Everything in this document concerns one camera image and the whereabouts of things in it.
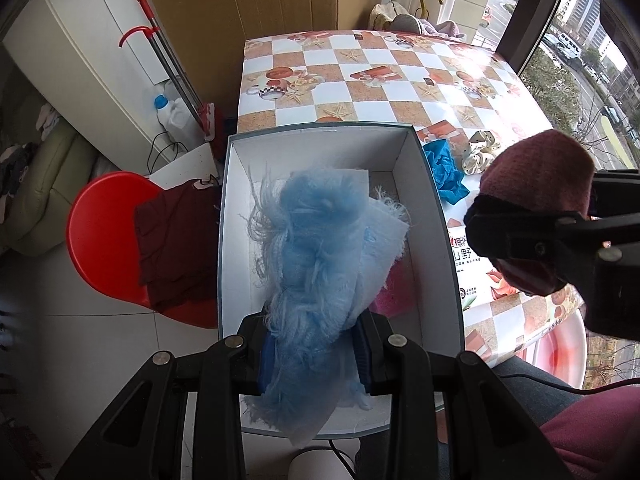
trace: maroon cloth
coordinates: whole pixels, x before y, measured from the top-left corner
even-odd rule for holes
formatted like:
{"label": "maroon cloth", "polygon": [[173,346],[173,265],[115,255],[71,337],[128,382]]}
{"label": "maroon cloth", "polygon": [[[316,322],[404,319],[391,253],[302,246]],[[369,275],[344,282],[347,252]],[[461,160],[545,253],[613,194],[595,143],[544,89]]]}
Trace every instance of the maroon cloth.
{"label": "maroon cloth", "polygon": [[140,285],[152,309],[216,297],[221,198],[219,186],[190,180],[136,207]]}
{"label": "maroon cloth", "polygon": [[[491,196],[533,212],[577,211],[586,217],[595,168],[585,149],[568,135],[546,130],[502,152],[480,179],[482,196]],[[492,260],[504,279],[519,290],[548,296],[564,283],[554,266],[525,260]]]}
{"label": "maroon cloth", "polygon": [[623,386],[585,396],[540,430],[574,476],[590,480],[614,457],[639,413],[640,388]]}

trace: tablecloth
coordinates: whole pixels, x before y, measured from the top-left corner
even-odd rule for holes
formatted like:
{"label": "tablecloth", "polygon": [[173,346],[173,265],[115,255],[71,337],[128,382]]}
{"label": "tablecloth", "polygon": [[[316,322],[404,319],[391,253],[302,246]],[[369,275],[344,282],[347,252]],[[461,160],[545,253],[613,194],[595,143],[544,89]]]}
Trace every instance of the tablecloth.
{"label": "tablecloth", "polygon": [[[244,48],[238,132],[315,121],[412,124],[420,142],[446,138],[459,155],[478,130],[499,149],[551,127],[511,67],[493,52],[428,36],[322,30],[249,40]],[[466,243],[470,194],[442,204],[463,305],[465,345],[490,366],[545,335],[581,303],[567,286],[547,298],[510,287]]]}

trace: grey pants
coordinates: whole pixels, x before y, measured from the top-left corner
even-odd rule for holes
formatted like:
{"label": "grey pants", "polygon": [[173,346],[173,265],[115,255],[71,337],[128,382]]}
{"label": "grey pants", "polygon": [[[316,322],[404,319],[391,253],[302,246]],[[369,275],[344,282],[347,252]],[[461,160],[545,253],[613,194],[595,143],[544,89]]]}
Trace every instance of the grey pants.
{"label": "grey pants", "polygon": [[[527,374],[555,384],[566,385],[560,379],[517,357],[512,357],[497,365],[494,372],[498,375]],[[580,395],[556,390],[551,386],[526,378],[503,379],[502,382],[537,426],[542,426],[546,421],[551,420],[576,400],[582,398]],[[384,479],[388,446],[388,431],[360,438],[360,450],[356,455],[355,464],[356,475],[360,480]],[[447,444],[438,443],[438,470],[442,480],[449,479],[449,447]]]}

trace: red plastic stool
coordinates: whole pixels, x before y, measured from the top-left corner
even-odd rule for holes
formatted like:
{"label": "red plastic stool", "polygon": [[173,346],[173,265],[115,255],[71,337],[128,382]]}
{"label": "red plastic stool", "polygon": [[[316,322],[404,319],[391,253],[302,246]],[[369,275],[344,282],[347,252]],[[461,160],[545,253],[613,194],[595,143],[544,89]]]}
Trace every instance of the red plastic stool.
{"label": "red plastic stool", "polygon": [[[80,276],[98,292],[150,308],[146,286],[138,284],[140,254],[133,217],[138,204],[161,191],[138,174],[118,171],[92,180],[76,197],[66,224],[66,246]],[[162,314],[203,328],[218,325],[214,300],[188,301]]]}

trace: open box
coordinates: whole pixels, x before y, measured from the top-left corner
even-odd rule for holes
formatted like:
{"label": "open box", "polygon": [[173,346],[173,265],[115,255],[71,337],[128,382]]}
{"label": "open box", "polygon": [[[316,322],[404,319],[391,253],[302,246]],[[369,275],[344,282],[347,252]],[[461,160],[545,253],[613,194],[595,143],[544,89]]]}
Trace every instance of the open box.
{"label": "open box", "polygon": [[[267,291],[255,273],[257,245],[246,218],[254,206],[251,180],[312,168],[369,171],[369,186],[383,189],[406,208],[405,251],[416,305],[390,322],[396,333],[428,351],[449,356],[464,348],[456,269],[438,193],[412,126],[381,123],[312,123],[229,137],[218,250],[218,331],[235,334],[244,316],[260,312]],[[388,428],[390,397],[373,397],[373,409],[336,408],[317,438],[354,438]],[[282,436],[251,422],[241,406],[242,430]]]}

